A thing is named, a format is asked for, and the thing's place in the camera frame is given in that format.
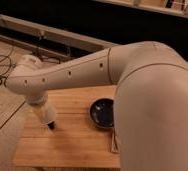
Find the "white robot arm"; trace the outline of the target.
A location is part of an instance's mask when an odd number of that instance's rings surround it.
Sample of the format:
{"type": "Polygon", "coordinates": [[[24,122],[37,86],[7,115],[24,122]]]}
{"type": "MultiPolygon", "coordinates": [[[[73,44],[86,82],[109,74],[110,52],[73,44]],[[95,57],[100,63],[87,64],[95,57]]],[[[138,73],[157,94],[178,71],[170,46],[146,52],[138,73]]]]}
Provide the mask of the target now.
{"type": "Polygon", "coordinates": [[[166,44],[115,46],[51,68],[24,55],[6,85],[32,105],[48,90],[114,85],[121,171],[188,171],[188,63],[166,44]]]}

